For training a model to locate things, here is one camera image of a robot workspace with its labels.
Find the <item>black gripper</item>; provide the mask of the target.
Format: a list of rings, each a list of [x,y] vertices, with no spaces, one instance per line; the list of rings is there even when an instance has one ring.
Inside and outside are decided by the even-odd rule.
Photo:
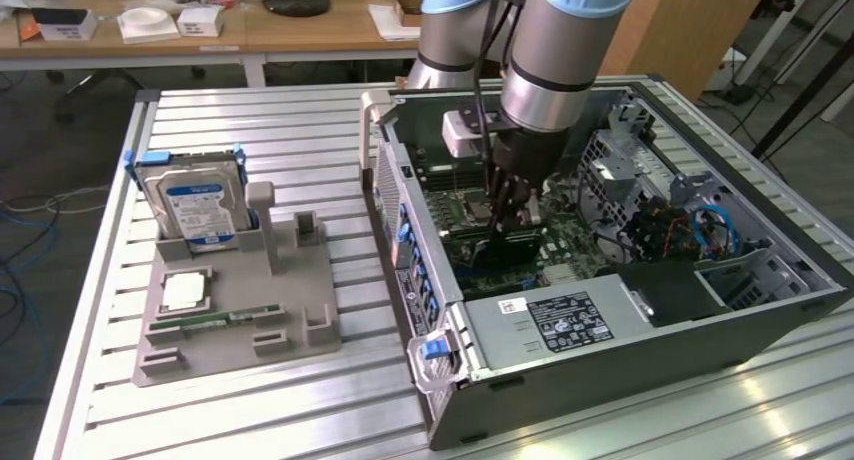
[[[525,181],[544,181],[553,173],[567,145],[567,132],[507,130],[497,133],[491,162]]]

